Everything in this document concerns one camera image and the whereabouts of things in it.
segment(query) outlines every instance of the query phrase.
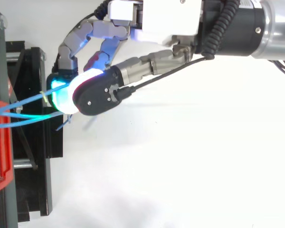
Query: black cylinder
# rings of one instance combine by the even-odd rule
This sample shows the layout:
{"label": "black cylinder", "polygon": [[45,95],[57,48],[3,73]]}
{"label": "black cylinder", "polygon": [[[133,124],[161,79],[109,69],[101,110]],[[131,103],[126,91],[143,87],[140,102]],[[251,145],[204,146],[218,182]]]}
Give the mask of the black cylinder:
{"label": "black cylinder", "polygon": [[[265,28],[265,14],[263,9],[240,7],[231,22],[217,55],[250,56],[262,40]],[[205,0],[203,18],[199,27],[198,47],[196,53],[201,52],[207,35],[218,19],[224,3],[221,0]]]}

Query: blue led light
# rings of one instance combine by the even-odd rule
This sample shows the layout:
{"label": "blue led light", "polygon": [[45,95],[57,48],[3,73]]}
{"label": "blue led light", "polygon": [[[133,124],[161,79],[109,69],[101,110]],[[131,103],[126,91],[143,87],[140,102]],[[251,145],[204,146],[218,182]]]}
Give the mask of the blue led light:
{"label": "blue led light", "polygon": [[[75,114],[79,112],[73,102],[73,94],[75,90],[85,81],[102,73],[103,71],[99,69],[90,69],[75,77],[68,87],[54,92],[52,94],[52,101],[55,108],[65,114]],[[65,84],[66,82],[53,80],[51,83],[51,88],[54,89]]]}

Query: white wall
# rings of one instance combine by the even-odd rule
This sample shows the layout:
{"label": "white wall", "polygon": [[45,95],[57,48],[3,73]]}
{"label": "white wall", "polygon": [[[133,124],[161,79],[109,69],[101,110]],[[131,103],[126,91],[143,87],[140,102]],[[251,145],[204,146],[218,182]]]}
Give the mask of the white wall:
{"label": "white wall", "polygon": [[[99,0],[0,0],[7,40],[47,53]],[[79,55],[82,70],[100,47]],[[163,49],[129,41],[115,63]],[[285,228],[285,76],[250,57],[217,57],[64,128],[51,160],[54,210],[23,228]]]}

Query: blue wire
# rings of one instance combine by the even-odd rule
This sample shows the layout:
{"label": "blue wire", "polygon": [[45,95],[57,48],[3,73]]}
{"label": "blue wire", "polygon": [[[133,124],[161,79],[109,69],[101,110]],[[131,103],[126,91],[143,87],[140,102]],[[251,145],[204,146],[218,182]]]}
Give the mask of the blue wire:
{"label": "blue wire", "polygon": [[10,128],[10,127],[19,127],[19,126],[24,126],[24,125],[28,125],[28,124],[33,124],[33,123],[37,123],[40,121],[44,121],[59,115],[63,115],[62,112],[55,112],[52,114],[47,115],[46,117],[39,117],[39,118],[34,118],[34,119],[30,119],[30,120],[25,120],[25,121],[20,121],[20,122],[15,122],[15,123],[4,123],[4,124],[0,124],[0,128]]}
{"label": "blue wire", "polygon": [[48,115],[28,115],[28,114],[16,114],[16,113],[1,113],[0,116],[7,116],[7,117],[11,117],[11,118],[18,118],[18,119],[35,119],[35,118],[47,117]]}
{"label": "blue wire", "polygon": [[61,130],[61,128],[63,128],[67,123],[71,123],[72,116],[73,116],[73,115],[68,116],[68,117],[67,117],[67,120],[66,120],[63,124],[61,124],[61,125],[56,129],[56,131]]}
{"label": "blue wire", "polygon": [[63,89],[63,88],[66,88],[68,87],[69,84],[65,84],[65,85],[62,85],[62,86],[59,86],[55,89],[51,89],[51,90],[48,90],[46,91],[44,94],[38,94],[38,95],[35,95],[35,96],[32,96],[30,98],[27,98],[27,99],[24,99],[22,101],[19,101],[19,102],[16,102],[16,103],[13,103],[13,104],[10,104],[10,105],[7,105],[5,107],[2,107],[0,108],[0,115],[5,112],[6,110],[10,110],[10,109],[13,109],[13,108],[17,108],[17,107],[20,107],[20,106],[23,106],[23,105],[26,105],[30,102],[33,102],[33,101],[36,101],[36,100],[39,100],[41,98],[43,98],[43,95],[45,96],[48,96],[48,95],[51,95],[53,92],[56,92],[60,89]]}

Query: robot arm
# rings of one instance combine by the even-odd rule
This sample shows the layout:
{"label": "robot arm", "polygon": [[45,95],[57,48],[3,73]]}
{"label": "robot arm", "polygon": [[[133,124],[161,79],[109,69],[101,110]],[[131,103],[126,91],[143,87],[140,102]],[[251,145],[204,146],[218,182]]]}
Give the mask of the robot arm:
{"label": "robot arm", "polygon": [[[158,10],[158,6],[164,9],[164,4],[167,10]],[[285,0],[113,0],[108,11],[111,21],[84,20],[67,36],[59,47],[59,71],[49,77],[50,81],[63,78],[70,82],[68,99],[75,112],[85,115],[97,115],[118,106],[139,88],[127,85],[144,76],[161,75],[160,79],[195,63],[191,62],[193,54],[204,56],[198,62],[213,59],[215,54],[285,60]],[[173,51],[133,57],[109,67],[120,45],[130,36],[138,41],[176,45]],[[104,72],[95,75],[88,70],[75,80],[75,54],[91,37],[105,41],[85,70],[97,68]]]}

